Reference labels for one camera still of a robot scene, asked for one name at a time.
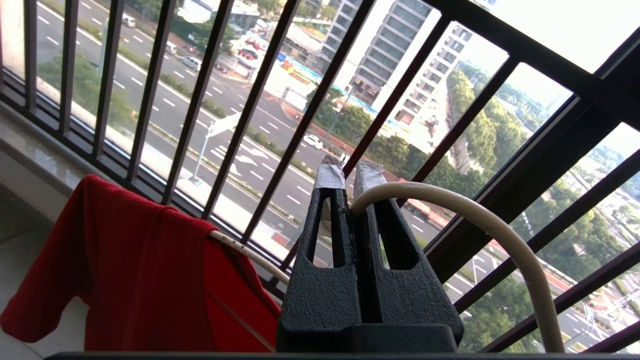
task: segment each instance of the red shirt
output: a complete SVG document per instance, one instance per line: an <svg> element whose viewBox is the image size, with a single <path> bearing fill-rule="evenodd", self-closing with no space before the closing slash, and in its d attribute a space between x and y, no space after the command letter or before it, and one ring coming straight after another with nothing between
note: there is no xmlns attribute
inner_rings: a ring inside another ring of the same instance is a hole
<svg viewBox="0 0 640 360"><path fill-rule="evenodd" d="M0 326L38 341L80 296L85 350L273 351L280 308L245 256L208 237L213 229L87 176Z"/></svg>

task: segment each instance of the road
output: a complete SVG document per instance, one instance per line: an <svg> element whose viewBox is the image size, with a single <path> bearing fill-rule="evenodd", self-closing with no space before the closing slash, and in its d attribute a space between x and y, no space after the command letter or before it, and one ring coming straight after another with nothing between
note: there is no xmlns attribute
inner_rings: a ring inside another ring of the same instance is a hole
<svg viewBox="0 0 640 360"><path fill-rule="evenodd" d="M95 3L91 1L81 1L79 16L89 23L95 23L96 27L100 28L107 14ZM135 29L126 27L122 28L122 36L125 40L121 42L120 46L126 47L141 58L148 58L150 56L153 41L148 36ZM49 62L55 56L61 54L62 39L63 28L61 17L48 11L43 6L38 6L38 64ZM77 40L78 53L81 53L88 60L98 63L100 43L96 41L96 39L86 36L84 33L79 33ZM146 74L137 66L123 61L120 58L117 60L115 70L114 89L120 88L126 91L131 106L139 109ZM162 71L173 75L190 88L193 88L195 84L197 73L189 70L173 56L165 56ZM250 84L229 79L214 71L207 85L205 98L212 99L218 106L222 106L228 114L237 113L244 108L250 86ZM151 122L178 138L182 131L182 124L189 105L189 99L181 96L172 89L159 86L153 105ZM200 112L190 147L194 149L200 149L202 147L205 139L204 135L207 132L206 127L210 120L212 120L210 115L202 111ZM264 133L269 141L276 143L281 149L284 149L288 145L297 123L292 119L288 119L283 113L278 99L272 99L270 96L263 95L258 102L250 125L255 131ZM232 132L228 130L209 139L207 147L205 148L205 157L219 165L227 151L226 146L231 136ZM147 143L170 158L175 154L175 144L153 131L149 131ZM314 149L303 143L296 153L296 159L306 163L310 168L316 168L325 154L327 154L326 151ZM277 156L274 156L265 150L265 148L245 137L232 166L231 175L246 182L253 189L263 192L278 162L279 158ZM187 157L184 162L184 168L193 171L195 166L195 160ZM208 167L201 167L198 175L208 184L212 184L215 178L215 174ZM351 193L353 189L351 185L352 181L353 178L350 178L348 182L349 186L347 186L347 191L349 193ZM310 178L304 176L297 169L289 167L272 201L294 217L304 219L312 189L313 181ZM257 207L258 200L254 196L246 193L230 182L227 182L224 186L223 194L233 199L250 213ZM426 223L419 217L413 216L404 209L403 213L417 237L428 241L438 233L437 228ZM289 239L295 239L300 232L296 224L272 209L265 212L262 220ZM331 262L330 249L323 243L318 247L317 256L327 263ZM498 264L498 261L489 253L485 251L479 253L475 263L477 280L480 281L484 278L484 276L491 272ZM465 267L471 271L474 270L471 264L467 264ZM456 274L447 282L445 288L451 300L456 301L471 289L472 286L473 284L471 282ZM586 328L584 317L572 309L561 314L559 321L562 330L569 336L583 334ZM579 341L585 346L590 346L598 341L594 334L583 334L580 336L581 339Z"/></svg>

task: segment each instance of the balcony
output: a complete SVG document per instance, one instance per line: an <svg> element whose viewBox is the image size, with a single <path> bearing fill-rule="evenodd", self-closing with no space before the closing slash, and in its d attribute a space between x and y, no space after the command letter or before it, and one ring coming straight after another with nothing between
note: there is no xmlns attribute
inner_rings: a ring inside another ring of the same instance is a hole
<svg viewBox="0 0 640 360"><path fill-rule="evenodd" d="M473 2L424 2L433 8L425 21L433 28L417 53L399 62L397 83L378 94L386 103L373 109L345 91L358 64L343 64L372 42L360 31L380 17L370 2L360 5L320 71L279 56L289 25L302 17L296 0L270 11L269 30L256 25L240 35L231 1L196 26L174 11L176 0L144 16L117 0L0 0L0 128L43 146L0 136L3 159L43 160L14 161L29 171L2 178L15 194L3 197L11 200L5 208L36 218L37 238L22 243L16 236L29 233L17 232L0 246L22 244L33 255L74 182L98 172L211 221L291 271L316 166L326 154L346 153L349 196L355 164L369 158L385 165L389 180L453 190L510 224L546 271L568 352L638 353L640 32L627 29L626 40L607 43L600 63L578 65L557 43L534 39L531 29ZM135 25L123 24L123 13ZM425 104L428 124L393 120L452 22L473 36L434 89L440 96ZM470 49L481 40L492 55L483 65ZM522 90L523 78L536 88ZM307 134L320 137L323 148L307 145ZM51 170L51 158L80 170ZM34 197L19 183L54 186ZM398 203L465 322L461 349L540 351L522 277L504 250L450 211ZM331 267L330 243L320 244L314 263ZM32 258L11 268L12 283ZM282 299L286 287L258 270L265 289ZM0 292L2 306L10 291ZM81 338L76 320L83 310L74 309L74 335L59 342L70 350ZM62 348L32 350L42 357Z"/></svg>

